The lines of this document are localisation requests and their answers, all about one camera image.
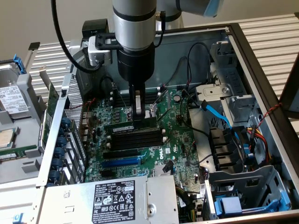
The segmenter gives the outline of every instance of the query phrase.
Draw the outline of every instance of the green circuit board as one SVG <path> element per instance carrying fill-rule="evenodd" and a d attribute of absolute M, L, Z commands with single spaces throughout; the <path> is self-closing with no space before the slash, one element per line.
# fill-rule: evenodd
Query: green circuit board
<path fill-rule="evenodd" d="M 52 120 L 53 120 L 53 116 L 55 113 L 55 109 L 56 109 L 56 105 L 59 99 L 59 95 L 55 90 L 55 87 L 53 86 L 53 84 L 50 84 L 50 89 L 49 89 L 49 97 L 48 97 L 48 104 L 47 104 L 47 110 L 45 111 L 45 117 L 44 117 L 44 122 L 42 124 L 42 138 L 43 141 L 46 145 L 47 140 L 48 140 L 48 136 L 50 133 L 50 128 L 52 125 Z"/>
<path fill-rule="evenodd" d="M 199 191 L 199 181 L 195 183 L 194 175 L 199 175 L 199 166 L 188 164 L 185 154 L 182 153 L 182 145 L 185 151 L 190 155 L 189 160 L 198 161 L 196 150 L 193 149 L 194 142 L 193 131 L 177 122 L 177 115 L 180 114 L 180 103 L 173 100 L 175 95 L 181 96 L 181 91 L 170 89 L 164 94 L 159 103 L 157 103 L 157 127 L 166 130 L 165 136 L 167 141 L 162 146 L 140 148 L 140 155 L 145 155 L 140 165 L 119 166 L 112 168 L 103 168 L 101 163 L 105 161 L 103 153 L 108 152 L 106 148 L 106 138 L 108 133 L 105 127 L 116 125 L 121 126 L 122 122 L 130 124 L 131 119 L 128 118 L 127 112 L 130 108 L 112 108 L 103 100 L 90 108 L 92 114 L 101 119 L 101 124 L 93 122 L 93 128 L 101 128 L 101 136 L 97 136 L 97 143 L 90 146 L 88 143 L 92 141 L 88 136 L 86 150 L 88 153 L 88 164 L 85 174 L 85 182 L 102 181 L 107 179 L 118 179 L 133 176 L 147 175 L 148 177 L 156 176 L 157 173 L 163 173 L 162 168 L 169 160 L 174 162 L 174 179 L 177 185 L 181 185 L 186 190 Z M 102 177 L 101 170 L 111 170 L 116 174 L 113 177 Z"/>

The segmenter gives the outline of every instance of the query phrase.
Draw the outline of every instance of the blue latch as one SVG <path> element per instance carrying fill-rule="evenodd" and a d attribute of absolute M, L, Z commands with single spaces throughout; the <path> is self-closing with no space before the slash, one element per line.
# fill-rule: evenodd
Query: blue latch
<path fill-rule="evenodd" d="M 16 214 L 13 219 L 13 224 L 21 224 L 23 218 L 23 213 Z"/>
<path fill-rule="evenodd" d="M 26 74 L 26 69 L 25 69 L 25 66 L 23 64 L 23 61 L 22 59 L 20 59 L 19 57 L 17 57 L 17 54 L 14 55 L 14 62 L 16 62 L 19 66 L 19 69 L 21 70 L 21 73 L 22 74 Z"/>

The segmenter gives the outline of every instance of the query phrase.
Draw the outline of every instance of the silver metal plate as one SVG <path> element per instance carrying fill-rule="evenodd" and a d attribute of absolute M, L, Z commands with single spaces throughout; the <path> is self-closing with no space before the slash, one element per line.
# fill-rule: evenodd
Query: silver metal plate
<path fill-rule="evenodd" d="M 55 214 L 59 223 L 92 224 L 96 185 L 127 181 L 135 181 L 135 220 L 114 224 L 178 224 L 173 176 L 143 176 L 47 188 L 39 223 L 53 223 Z"/>

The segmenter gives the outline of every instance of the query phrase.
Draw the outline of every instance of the warning label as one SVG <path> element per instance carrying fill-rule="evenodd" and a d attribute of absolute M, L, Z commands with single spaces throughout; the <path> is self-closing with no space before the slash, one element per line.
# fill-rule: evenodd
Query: warning label
<path fill-rule="evenodd" d="M 135 220 L 135 181 L 98 184 L 94 191 L 93 223 Z"/>
<path fill-rule="evenodd" d="M 28 111 L 21 91 L 16 85 L 0 88 L 0 101 L 9 114 Z"/>

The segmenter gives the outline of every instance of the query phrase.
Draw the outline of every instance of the expansion slot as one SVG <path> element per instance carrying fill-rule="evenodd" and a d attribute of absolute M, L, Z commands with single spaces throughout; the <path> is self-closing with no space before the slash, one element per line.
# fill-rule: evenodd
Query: expansion slot
<path fill-rule="evenodd" d="M 126 151 L 115 151 L 115 152 L 103 153 L 104 159 L 124 158 L 124 157 L 131 157 L 131 156 L 138 156 L 138 150 L 131 149 Z"/>
<path fill-rule="evenodd" d="M 121 160 L 104 161 L 102 162 L 102 167 L 108 168 L 108 167 L 119 167 L 119 166 L 140 165 L 140 164 L 141 164 L 141 158 L 134 157 L 134 158 L 121 159 Z"/>

